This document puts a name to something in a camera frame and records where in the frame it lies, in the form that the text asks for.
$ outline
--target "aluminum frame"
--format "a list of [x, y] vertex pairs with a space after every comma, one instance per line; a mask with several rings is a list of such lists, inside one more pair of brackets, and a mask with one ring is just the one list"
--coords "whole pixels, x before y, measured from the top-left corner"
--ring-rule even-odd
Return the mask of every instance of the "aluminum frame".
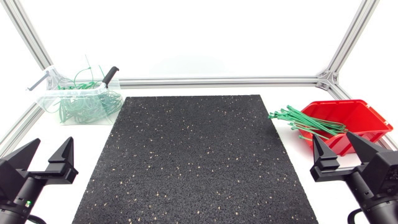
[[[44, 70], [52, 65], [38, 35], [35, 33], [19, 0], [0, 0], [26, 46], [39, 67]], [[315, 86], [326, 90], [334, 99], [351, 99], [339, 85], [339, 71], [370, 20], [379, 0], [362, 0], [341, 44], [329, 66], [319, 75], [307, 77], [224, 77], [224, 78], [128, 78], [120, 79], [121, 88], [202, 88], [202, 87], [243, 87], [243, 86]], [[43, 114], [33, 104], [19, 118], [4, 138], [0, 140], [0, 158], [11, 152], [26, 132]], [[388, 136], [379, 141], [384, 147], [397, 150], [398, 145]]]

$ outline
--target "red plastic bin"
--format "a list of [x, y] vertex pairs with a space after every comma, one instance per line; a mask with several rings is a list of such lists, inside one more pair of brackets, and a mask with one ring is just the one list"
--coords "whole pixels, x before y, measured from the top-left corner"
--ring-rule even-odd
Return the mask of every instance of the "red plastic bin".
[[[378, 141], [387, 132], [392, 131], [392, 126], [363, 100], [315, 101], [302, 112], [314, 118], [341, 122], [349, 131], [371, 142]], [[302, 136], [312, 139], [312, 133], [303, 130], [300, 132]], [[324, 131], [317, 131], [317, 133], [329, 138], [329, 140], [321, 139], [337, 155], [344, 156], [355, 152], [345, 134], [332, 136]], [[305, 141], [313, 150], [312, 141]]]

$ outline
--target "speckled mat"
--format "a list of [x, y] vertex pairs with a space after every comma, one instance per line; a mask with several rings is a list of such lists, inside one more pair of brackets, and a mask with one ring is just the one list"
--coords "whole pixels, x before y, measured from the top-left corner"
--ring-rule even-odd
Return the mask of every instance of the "speckled mat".
[[259, 95], [127, 98], [73, 223], [317, 223]]

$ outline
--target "green cable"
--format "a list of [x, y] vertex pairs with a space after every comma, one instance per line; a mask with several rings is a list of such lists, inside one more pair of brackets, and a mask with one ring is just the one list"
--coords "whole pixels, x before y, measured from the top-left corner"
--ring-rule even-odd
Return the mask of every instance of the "green cable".
[[[94, 76], [91, 71], [91, 66], [87, 60], [88, 68], [79, 71], [73, 80], [73, 86], [59, 86], [59, 90], [87, 90], [98, 87], [100, 81], [94, 82]], [[91, 82], [76, 84], [77, 76], [85, 71], [91, 71]], [[101, 73], [104, 76], [101, 66], [99, 66]], [[64, 96], [60, 101], [54, 105], [59, 104], [58, 113], [60, 122], [65, 123], [69, 119], [73, 119], [76, 123], [90, 124], [104, 118], [108, 118], [111, 114], [118, 112], [122, 107], [122, 97], [115, 91], [107, 90], [106, 92], [95, 96]]]

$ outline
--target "clear plastic bin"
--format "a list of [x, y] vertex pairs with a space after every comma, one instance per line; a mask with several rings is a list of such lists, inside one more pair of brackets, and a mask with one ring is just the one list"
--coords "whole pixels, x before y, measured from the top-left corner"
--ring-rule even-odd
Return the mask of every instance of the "clear plastic bin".
[[27, 90], [61, 124], [114, 124], [123, 105], [119, 81], [113, 79], [118, 70], [111, 68], [102, 80], [71, 80], [50, 66]]

